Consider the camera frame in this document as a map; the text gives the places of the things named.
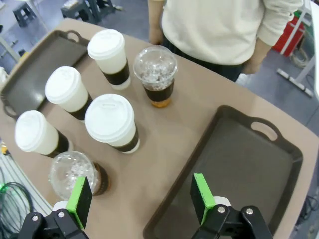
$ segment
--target iced coffee cup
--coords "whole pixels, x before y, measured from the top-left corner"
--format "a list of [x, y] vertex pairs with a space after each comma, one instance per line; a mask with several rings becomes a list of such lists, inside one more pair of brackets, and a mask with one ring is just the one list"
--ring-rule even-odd
[[131, 83], [130, 70], [121, 33], [106, 29], [96, 33], [88, 44], [88, 54], [96, 61], [115, 90], [123, 90]]
[[73, 149], [72, 142], [38, 111], [26, 111], [18, 118], [14, 139], [21, 150], [51, 158]]
[[171, 102], [177, 60], [170, 50], [163, 46], [144, 49], [136, 56], [133, 70], [153, 106], [163, 108]]
[[101, 195], [111, 188], [111, 180], [105, 169], [77, 151], [68, 151], [54, 158], [49, 182], [55, 193], [69, 200], [78, 177], [87, 177], [93, 196]]
[[95, 98], [86, 111], [85, 126], [92, 138], [120, 152], [133, 153], [140, 146], [133, 107], [123, 96], [105, 94]]
[[92, 102], [80, 72], [70, 66], [61, 66], [51, 74], [45, 85], [45, 96], [51, 103], [60, 105], [83, 122], [85, 112]]

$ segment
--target person's arm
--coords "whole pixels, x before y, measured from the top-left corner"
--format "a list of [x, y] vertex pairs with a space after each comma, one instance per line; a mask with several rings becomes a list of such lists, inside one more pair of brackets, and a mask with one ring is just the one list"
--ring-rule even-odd
[[149, 40], [151, 44], [159, 45], [163, 41], [160, 28], [160, 17], [163, 12], [164, 0], [148, 0], [149, 5]]
[[256, 73], [268, 51], [283, 34], [287, 22], [303, 4], [303, 0], [263, 0], [264, 18], [257, 32], [257, 42], [252, 57], [245, 63], [243, 73]]

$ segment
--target empty tray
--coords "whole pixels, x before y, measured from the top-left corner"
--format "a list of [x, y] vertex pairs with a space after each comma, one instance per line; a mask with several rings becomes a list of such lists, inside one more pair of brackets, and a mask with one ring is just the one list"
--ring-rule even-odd
[[88, 42], [73, 30], [50, 33], [10, 75], [0, 94], [4, 112], [17, 118], [25, 111], [39, 109], [52, 72], [60, 66], [76, 64], [86, 54]]
[[[271, 141], [254, 122], [277, 135]], [[199, 227], [190, 197], [193, 173], [203, 173], [214, 196], [240, 210], [254, 205], [275, 233], [294, 190], [303, 156], [269, 121], [221, 106], [170, 192], [144, 230], [146, 239], [190, 239]]]

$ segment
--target white paper cup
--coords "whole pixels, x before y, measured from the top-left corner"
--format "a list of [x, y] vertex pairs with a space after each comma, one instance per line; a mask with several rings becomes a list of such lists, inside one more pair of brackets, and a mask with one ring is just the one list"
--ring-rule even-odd
[[95, 98], [86, 111], [85, 126], [92, 138], [120, 152], [133, 153], [140, 146], [133, 107], [123, 96], [105, 94]]
[[115, 90], [123, 90], [131, 83], [124, 46], [123, 35], [113, 29], [97, 32], [88, 44], [89, 56]]
[[26, 111], [16, 121], [14, 139], [25, 152], [37, 152], [54, 158], [72, 150], [73, 144], [38, 111]]
[[49, 77], [45, 85], [45, 96], [53, 104], [60, 105], [79, 120], [92, 102], [81, 74], [70, 66], [61, 66]]

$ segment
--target clear plastic cup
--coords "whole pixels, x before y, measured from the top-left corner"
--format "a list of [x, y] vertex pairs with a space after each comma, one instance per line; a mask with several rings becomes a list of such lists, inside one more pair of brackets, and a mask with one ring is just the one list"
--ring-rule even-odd
[[49, 173], [49, 182], [55, 193], [63, 200], [69, 200], [78, 177], [87, 177], [92, 194], [103, 194], [110, 189], [110, 179], [97, 163], [77, 151], [59, 154], [54, 158]]
[[113, 29], [97, 32], [88, 44], [89, 56], [115, 90], [126, 89], [131, 83], [124, 46], [123, 35]]
[[83, 122], [92, 102], [80, 72], [70, 66], [61, 66], [51, 74], [45, 85], [45, 96], [51, 103], [60, 105]]
[[163, 108], [171, 102], [177, 59], [163, 46], [151, 46], [141, 51], [133, 64], [134, 74], [142, 82], [153, 106]]
[[25, 152], [36, 152], [54, 158], [73, 150], [68, 138], [53, 127], [39, 111], [26, 111], [16, 121], [14, 139]]
[[105, 94], [95, 98], [86, 111], [85, 127], [92, 138], [122, 153], [133, 153], [140, 146], [133, 107], [123, 96]]

